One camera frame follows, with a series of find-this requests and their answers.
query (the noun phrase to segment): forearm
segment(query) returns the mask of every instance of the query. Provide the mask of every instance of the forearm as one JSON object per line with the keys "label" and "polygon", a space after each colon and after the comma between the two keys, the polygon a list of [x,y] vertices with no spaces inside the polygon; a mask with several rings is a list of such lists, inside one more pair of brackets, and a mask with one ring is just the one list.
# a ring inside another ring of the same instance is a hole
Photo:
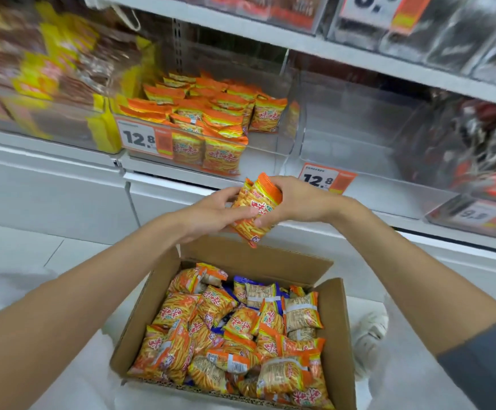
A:
{"label": "forearm", "polygon": [[0,311],[0,409],[31,406],[176,244],[181,228],[175,214],[161,216]]}
{"label": "forearm", "polygon": [[362,255],[432,354],[496,323],[495,299],[358,202],[343,202],[330,222]]}

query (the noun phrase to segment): dark blue sleeve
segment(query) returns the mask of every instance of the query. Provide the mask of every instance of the dark blue sleeve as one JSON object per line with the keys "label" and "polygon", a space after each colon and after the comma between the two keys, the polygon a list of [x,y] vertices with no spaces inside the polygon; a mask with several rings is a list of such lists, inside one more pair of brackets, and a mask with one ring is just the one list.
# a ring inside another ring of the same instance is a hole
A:
{"label": "dark blue sleeve", "polygon": [[496,410],[496,324],[437,360],[479,410]]}

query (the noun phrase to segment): shoe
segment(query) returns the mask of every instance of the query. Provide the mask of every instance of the shoe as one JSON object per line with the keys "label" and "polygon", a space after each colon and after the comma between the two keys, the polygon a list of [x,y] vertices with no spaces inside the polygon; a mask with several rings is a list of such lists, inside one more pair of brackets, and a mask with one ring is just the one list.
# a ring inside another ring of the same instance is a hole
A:
{"label": "shoe", "polygon": [[369,376],[377,362],[379,344],[388,330],[388,315],[370,312],[352,331],[354,376],[361,381]]}

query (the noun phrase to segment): cardboard box flap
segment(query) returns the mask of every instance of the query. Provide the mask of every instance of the cardboard box flap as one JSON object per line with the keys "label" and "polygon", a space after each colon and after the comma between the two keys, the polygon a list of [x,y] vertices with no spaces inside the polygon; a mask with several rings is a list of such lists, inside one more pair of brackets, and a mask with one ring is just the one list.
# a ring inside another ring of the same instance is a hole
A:
{"label": "cardboard box flap", "polygon": [[333,261],[321,257],[262,245],[253,249],[245,241],[217,236],[204,236],[181,245],[181,256],[183,259],[202,259],[231,277],[242,275],[262,282],[276,280],[280,283],[282,280],[308,286],[318,282],[333,265]]}
{"label": "cardboard box flap", "polygon": [[354,360],[350,333],[345,331],[350,324],[343,281],[329,279],[314,290],[318,292],[318,311],[325,327],[317,335],[326,339],[322,365],[328,394],[335,408],[356,410]]}
{"label": "cardboard box flap", "polygon": [[179,268],[180,255],[176,247],[173,247],[161,256],[149,275],[111,357],[110,367],[121,377],[126,376],[134,362],[145,335],[146,325],[153,322],[170,281]]}

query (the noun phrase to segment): floor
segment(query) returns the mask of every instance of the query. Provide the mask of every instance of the floor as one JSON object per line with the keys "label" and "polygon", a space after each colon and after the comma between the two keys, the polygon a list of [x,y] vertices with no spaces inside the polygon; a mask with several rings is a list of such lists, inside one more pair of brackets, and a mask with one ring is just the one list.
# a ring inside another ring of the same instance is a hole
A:
{"label": "floor", "polygon": [[[0,269],[46,267],[64,273],[107,247],[105,244],[90,241],[0,227]],[[119,339],[142,287],[143,282],[124,300],[105,324],[103,331],[111,336],[114,343]],[[384,310],[382,303],[348,296],[347,305],[351,325],[355,325],[369,311]],[[371,396],[367,390],[367,383],[359,383],[358,409],[365,409],[369,400]]]}

